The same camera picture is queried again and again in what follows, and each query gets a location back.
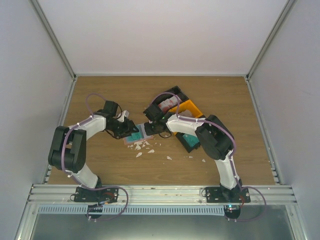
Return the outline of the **teal credit card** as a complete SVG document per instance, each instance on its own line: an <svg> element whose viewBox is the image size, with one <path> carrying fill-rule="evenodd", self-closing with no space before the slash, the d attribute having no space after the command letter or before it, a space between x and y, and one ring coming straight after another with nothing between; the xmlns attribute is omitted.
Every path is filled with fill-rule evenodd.
<svg viewBox="0 0 320 240"><path fill-rule="evenodd" d="M125 141L127 143L132 143L132 142L139 141L141 138L142 138L141 133L140 132L135 132L135 133L132 133L130 136L126 137Z"/></svg>

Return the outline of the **pink card holder wallet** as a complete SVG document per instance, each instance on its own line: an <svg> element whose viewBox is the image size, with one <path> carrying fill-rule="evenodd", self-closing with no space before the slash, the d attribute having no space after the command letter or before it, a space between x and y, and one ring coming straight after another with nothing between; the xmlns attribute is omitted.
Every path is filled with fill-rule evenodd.
<svg viewBox="0 0 320 240"><path fill-rule="evenodd" d="M131 136L123 139L125 145L132 145L137 142L152 139L153 135L147 135L145 125L143 123L136 125L139 132L132 133Z"/></svg>

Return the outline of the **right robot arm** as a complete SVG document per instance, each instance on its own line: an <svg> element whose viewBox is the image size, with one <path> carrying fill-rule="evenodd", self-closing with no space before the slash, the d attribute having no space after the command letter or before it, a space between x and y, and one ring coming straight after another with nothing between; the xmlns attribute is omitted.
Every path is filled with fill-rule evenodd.
<svg viewBox="0 0 320 240"><path fill-rule="evenodd" d="M168 132L196 137L207 156L215 161L223 200L232 203L239 197L240 177L233 159L236 151L235 139L215 115L210 115L208 118L193 118L169 111L163 113L154 104L146 108L143 114L149 120L144 124L148 136Z"/></svg>

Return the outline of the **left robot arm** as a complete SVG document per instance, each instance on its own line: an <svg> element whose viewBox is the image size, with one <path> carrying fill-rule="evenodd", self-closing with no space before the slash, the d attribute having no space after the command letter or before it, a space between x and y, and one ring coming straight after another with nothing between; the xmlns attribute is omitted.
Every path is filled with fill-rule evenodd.
<svg viewBox="0 0 320 240"><path fill-rule="evenodd" d="M129 112L121 110L114 101L105 101L102 109L71 126L58 126L53 135L48 154L49 165L64 172L80 187L86 197L98 202L103 197L101 179L86 164L87 140L100 132L106 132L116 140L138 133L139 129L129 119Z"/></svg>

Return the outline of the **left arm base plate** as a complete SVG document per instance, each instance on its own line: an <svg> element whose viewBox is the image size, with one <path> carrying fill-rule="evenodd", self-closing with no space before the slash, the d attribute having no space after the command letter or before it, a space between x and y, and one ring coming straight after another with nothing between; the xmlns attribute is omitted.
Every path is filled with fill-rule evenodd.
<svg viewBox="0 0 320 240"><path fill-rule="evenodd" d="M76 203L96 203L111 204L118 201L119 189L115 187L103 190L89 190L77 187L75 193L70 196L70 200Z"/></svg>

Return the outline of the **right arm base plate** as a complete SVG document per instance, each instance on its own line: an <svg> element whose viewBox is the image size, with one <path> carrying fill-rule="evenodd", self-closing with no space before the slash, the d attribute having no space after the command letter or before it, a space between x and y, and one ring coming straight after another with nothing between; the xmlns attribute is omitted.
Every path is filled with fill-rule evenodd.
<svg viewBox="0 0 320 240"><path fill-rule="evenodd" d="M222 185L208 186L204 188L204 196L207 203L250 203L251 197L248 189L240 189L235 186L228 189Z"/></svg>

